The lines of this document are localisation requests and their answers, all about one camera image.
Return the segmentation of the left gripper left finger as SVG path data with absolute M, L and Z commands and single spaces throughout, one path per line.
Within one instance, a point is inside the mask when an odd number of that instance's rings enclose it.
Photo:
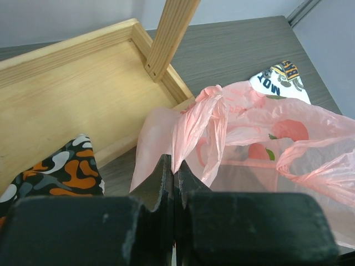
M 2 265 L 170 265 L 171 157 L 126 197 L 27 197 L 1 230 Z

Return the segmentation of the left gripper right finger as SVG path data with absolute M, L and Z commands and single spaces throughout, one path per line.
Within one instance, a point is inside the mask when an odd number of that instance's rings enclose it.
M 177 265 L 335 265 L 319 204 L 303 193 L 214 192 L 183 162 L 174 175 Z

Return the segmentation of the pink plastic bag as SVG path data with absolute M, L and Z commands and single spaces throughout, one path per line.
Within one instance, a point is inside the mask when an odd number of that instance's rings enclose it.
M 187 163 L 214 191 L 301 192 L 324 210 L 341 246 L 354 247 L 354 120 L 241 81 L 205 88 L 183 111 L 156 108 L 136 149 L 131 187 L 161 155 Z

